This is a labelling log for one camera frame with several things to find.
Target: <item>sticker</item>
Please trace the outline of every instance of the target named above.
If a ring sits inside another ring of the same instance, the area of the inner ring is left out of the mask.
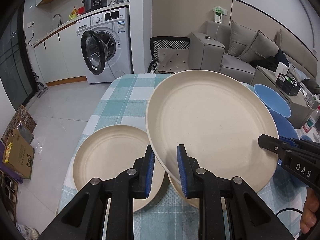
[[[118,32],[119,33],[125,32],[124,22],[118,22]]]

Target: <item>black rice cooker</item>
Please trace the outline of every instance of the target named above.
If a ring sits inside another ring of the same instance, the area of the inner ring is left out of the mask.
[[[108,0],[83,0],[84,13],[108,6]]]

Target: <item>dish soap bottle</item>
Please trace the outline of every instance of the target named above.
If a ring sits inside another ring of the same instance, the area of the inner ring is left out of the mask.
[[[71,14],[69,15],[69,20],[72,20],[74,18],[77,18],[77,13],[78,13],[78,10],[76,9],[76,7],[74,6],[73,7],[73,11],[71,12]]]
[[[310,132],[311,128],[314,127],[319,117],[320,117],[320,106],[318,106],[318,109],[313,111],[308,121],[303,125],[303,129],[305,130],[305,132],[307,133]]]

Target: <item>sofa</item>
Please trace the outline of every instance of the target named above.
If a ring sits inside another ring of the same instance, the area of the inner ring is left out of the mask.
[[[250,84],[255,68],[249,64],[250,61],[246,60],[244,58],[245,55],[242,56],[242,54],[246,49],[252,50],[252,46],[248,45],[257,36],[257,32],[237,25],[233,21],[231,21],[231,25],[207,21],[206,25],[206,33],[191,33],[188,57],[189,69],[215,71],[232,77],[239,82]],[[261,41],[267,44],[267,49],[255,47],[255,50],[260,50],[260,58],[275,56],[279,48],[281,48],[288,60],[296,68],[315,80],[317,59],[301,41],[287,30],[279,30],[273,41],[265,37],[261,32],[260,36],[263,39]]]

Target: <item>gray tile floor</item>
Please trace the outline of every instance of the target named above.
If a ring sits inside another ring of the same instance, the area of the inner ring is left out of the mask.
[[[32,177],[18,189],[17,222],[41,233],[55,217],[80,135],[110,83],[53,86],[29,108],[37,122]]]

